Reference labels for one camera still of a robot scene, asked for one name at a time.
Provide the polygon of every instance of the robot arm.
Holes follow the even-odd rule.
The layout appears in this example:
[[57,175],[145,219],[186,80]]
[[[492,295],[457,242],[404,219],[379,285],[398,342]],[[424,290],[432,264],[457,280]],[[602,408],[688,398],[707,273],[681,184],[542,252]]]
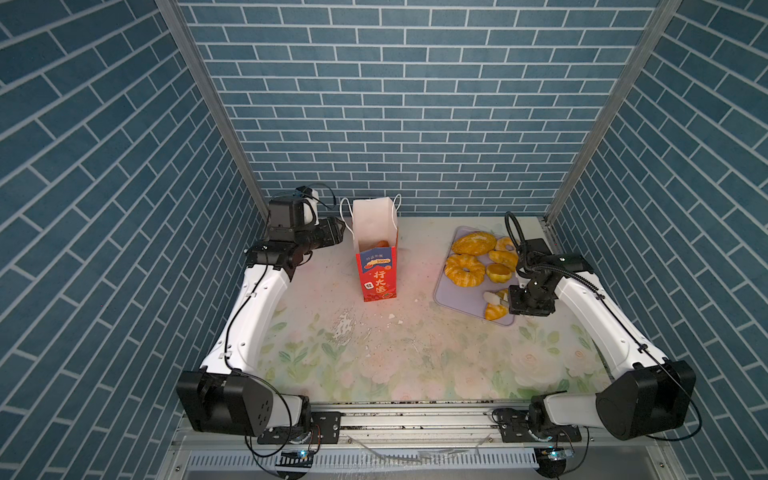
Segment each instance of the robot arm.
[[247,252],[243,283],[221,335],[200,368],[182,372],[177,382],[181,404],[198,432],[258,436],[265,429],[288,427],[291,439],[308,433],[309,399],[277,394],[255,376],[264,336],[296,268],[306,254],[343,239],[337,219],[318,218],[316,192],[296,190],[299,197],[270,201],[268,240]]
[[[512,214],[507,217],[517,224]],[[581,255],[553,255],[542,239],[526,241],[519,227],[518,235],[518,275],[528,282],[509,287],[510,313],[547,316],[556,306],[570,309],[615,378],[596,394],[535,396],[528,416],[533,433],[547,437],[556,425],[586,425],[627,440],[682,426],[696,381],[690,366],[669,361],[651,344],[621,312]],[[496,295],[487,298],[493,300],[491,296],[498,299]]]

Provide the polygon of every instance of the floral tablecloth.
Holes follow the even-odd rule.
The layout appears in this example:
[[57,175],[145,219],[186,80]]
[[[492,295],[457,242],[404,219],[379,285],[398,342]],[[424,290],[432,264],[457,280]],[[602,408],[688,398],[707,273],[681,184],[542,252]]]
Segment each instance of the floral tablecloth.
[[420,233],[406,229],[409,220],[401,223],[396,299],[362,301],[348,241],[297,270],[261,350],[265,379],[314,402],[529,399],[608,385],[595,345],[565,308],[499,326],[434,303],[458,224],[430,219],[436,225]]

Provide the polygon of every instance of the blue brick wall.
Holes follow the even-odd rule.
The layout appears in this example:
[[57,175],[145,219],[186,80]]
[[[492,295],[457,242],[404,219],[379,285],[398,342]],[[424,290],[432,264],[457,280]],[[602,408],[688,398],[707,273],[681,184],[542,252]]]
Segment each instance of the blue brick wall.
[[657,0],[354,3],[181,2],[260,185],[496,215],[544,213]]
[[260,227],[152,0],[0,2],[0,478],[145,478]]
[[684,0],[556,223],[696,370],[691,478],[768,466],[767,25],[763,0]]

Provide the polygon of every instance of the paper bag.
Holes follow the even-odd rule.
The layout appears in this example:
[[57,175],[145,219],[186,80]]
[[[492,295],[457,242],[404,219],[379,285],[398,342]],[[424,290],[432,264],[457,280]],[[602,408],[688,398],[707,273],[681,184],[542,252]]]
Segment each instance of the paper bag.
[[[349,200],[343,199],[342,204],[344,201],[349,206]],[[397,296],[398,208],[399,203],[396,205],[389,197],[352,202],[352,228],[347,228],[352,232],[357,273],[366,302]]]

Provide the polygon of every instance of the bread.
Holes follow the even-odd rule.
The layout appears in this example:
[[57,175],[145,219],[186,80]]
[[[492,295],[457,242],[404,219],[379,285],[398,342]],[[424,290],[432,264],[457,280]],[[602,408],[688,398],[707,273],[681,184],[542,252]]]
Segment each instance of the bread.
[[445,275],[458,286],[477,286],[485,278],[485,265],[472,255],[451,255],[445,261]]
[[[507,300],[508,294],[507,289],[499,290],[496,292],[496,295],[499,296],[502,300]],[[503,305],[492,305],[490,303],[487,303],[485,305],[485,319],[486,320],[498,320],[505,316],[507,313],[509,313],[509,308]]]
[[472,232],[456,240],[451,246],[454,253],[473,255],[485,255],[496,246],[496,237],[486,232]]
[[508,282],[512,278],[512,270],[500,263],[491,263],[485,268],[485,273],[493,283]]
[[518,254],[515,252],[491,250],[488,252],[488,258],[494,263],[500,263],[501,265],[506,266],[513,272],[518,266]]
[[514,252],[515,251],[515,244],[512,243],[512,239],[509,237],[502,237],[498,240],[496,240],[496,247],[494,250],[499,250],[501,252]]

